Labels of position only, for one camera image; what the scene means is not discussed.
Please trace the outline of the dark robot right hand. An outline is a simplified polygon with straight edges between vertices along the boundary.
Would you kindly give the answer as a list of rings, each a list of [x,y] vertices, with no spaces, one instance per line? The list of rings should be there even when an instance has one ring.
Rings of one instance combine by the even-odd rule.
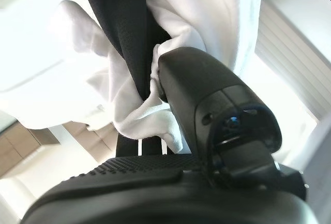
[[[317,223],[302,174],[274,161],[272,111],[207,53],[159,59],[190,154],[112,158],[47,191],[23,223]]]

